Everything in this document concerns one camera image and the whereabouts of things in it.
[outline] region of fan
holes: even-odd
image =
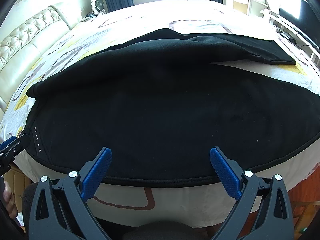
[[[93,14],[105,14],[106,11],[104,9],[104,2],[103,0],[91,0],[92,5],[92,13]]]

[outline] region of headboard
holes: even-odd
[[[0,43],[0,122],[12,95],[33,65],[80,20],[81,11],[73,5],[51,5]]]

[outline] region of blue textured pad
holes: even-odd
[[[100,182],[105,176],[112,162],[112,152],[109,148],[105,149],[100,158],[93,165],[92,169],[82,182],[81,197],[84,202],[92,198],[96,193]]]
[[[228,195],[238,200],[242,195],[241,182],[216,148],[212,148],[210,151],[210,162]]]
[[[12,143],[16,139],[15,136],[10,137],[8,140],[4,141],[0,144],[0,151],[6,148],[10,143]]]

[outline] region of tv screen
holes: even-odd
[[[279,15],[299,28],[318,48],[320,47],[320,22],[306,1],[282,1]]]

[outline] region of human hand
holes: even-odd
[[[6,202],[6,210],[10,216],[11,219],[14,219],[18,215],[18,209],[16,204],[14,203],[14,195],[11,192],[11,188],[9,184],[5,181],[5,188],[3,191],[3,199]]]

